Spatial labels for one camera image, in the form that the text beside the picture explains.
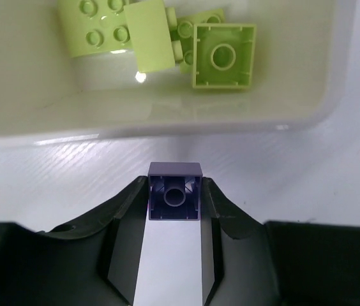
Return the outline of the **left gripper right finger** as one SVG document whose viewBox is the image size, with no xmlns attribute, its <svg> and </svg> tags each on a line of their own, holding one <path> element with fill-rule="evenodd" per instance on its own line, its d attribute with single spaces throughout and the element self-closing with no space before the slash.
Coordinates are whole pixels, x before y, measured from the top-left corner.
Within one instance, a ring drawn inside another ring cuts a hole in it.
<svg viewBox="0 0 360 306">
<path fill-rule="evenodd" d="M 360 227 L 268 221 L 201 191 L 204 305 L 360 305 Z"/>
</svg>

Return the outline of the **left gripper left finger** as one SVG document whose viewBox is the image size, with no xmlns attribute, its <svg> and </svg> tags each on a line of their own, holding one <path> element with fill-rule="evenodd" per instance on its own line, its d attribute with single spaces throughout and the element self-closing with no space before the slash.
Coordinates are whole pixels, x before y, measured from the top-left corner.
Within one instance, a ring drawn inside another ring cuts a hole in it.
<svg viewBox="0 0 360 306">
<path fill-rule="evenodd" d="M 48 232 L 0 222 L 0 305 L 132 305 L 148 196 L 139 176 Z"/>
</svg>

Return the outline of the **purple lego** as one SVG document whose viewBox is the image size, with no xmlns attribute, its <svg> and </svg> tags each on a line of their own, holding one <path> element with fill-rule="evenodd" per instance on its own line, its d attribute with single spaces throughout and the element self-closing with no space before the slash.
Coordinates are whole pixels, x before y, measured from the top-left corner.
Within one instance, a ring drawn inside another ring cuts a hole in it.
<svg viewBox="0 0 360 306">
<path fill-rule="evenodd" d="M 198 221 L 202 168 L 199 163 L 152 162 L 148 171 L 149 219 Z"/>
</svg>

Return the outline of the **green lego brick front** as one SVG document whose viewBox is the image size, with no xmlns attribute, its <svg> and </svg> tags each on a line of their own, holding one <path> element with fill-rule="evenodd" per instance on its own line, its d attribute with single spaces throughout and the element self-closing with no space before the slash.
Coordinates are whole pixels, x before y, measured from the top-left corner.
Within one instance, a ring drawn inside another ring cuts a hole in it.
<svg viewBox="0 0 360 306">
<path fill-rule="evenodd" d="M 249 88 L 256 36 L 255 24 L 195 24 L 191 73 L 193 88 Z"/>
</svg>

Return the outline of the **green square lego brick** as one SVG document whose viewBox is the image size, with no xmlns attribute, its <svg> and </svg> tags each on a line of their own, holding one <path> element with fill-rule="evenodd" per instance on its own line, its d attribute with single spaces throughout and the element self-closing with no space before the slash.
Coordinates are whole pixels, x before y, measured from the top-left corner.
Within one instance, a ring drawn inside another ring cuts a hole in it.
<svg viewBox="0 0 360 306">
<path fill-rule="evenodd" d="M 58 14 L 70 57 L 132 48 L 126 0 L 61 0 Z"/>
</svg>

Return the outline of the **green sloped lego brick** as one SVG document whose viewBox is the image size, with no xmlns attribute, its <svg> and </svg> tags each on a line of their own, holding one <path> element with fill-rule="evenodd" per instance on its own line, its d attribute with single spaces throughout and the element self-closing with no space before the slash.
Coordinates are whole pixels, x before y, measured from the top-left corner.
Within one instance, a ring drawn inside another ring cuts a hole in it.
<svg viewBox="0 0 360 306">
<path fill-rule="evenodd" d="M 176 66 L 166 7 L 163 1 L 140 1 L 124 9 L 137 69 L 152 73 Z"/>
</svg>

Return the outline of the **large white divided tray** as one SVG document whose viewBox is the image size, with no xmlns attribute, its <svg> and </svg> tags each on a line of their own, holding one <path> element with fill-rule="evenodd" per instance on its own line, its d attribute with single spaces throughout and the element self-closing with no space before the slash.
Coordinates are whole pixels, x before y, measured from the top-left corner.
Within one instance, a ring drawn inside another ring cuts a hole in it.
<svg viewBox="0 0 360 306">
<path fill-rule="evenodd" d="M 55 1 L 0 1 L 0 147 L 305 128 L 343 97 L 356 1 L 167 5 L 256 24 L 251 87 L 194 89 L 177 67 L 142 74 L 131 51 L 70 59 Z"/>
</svg>

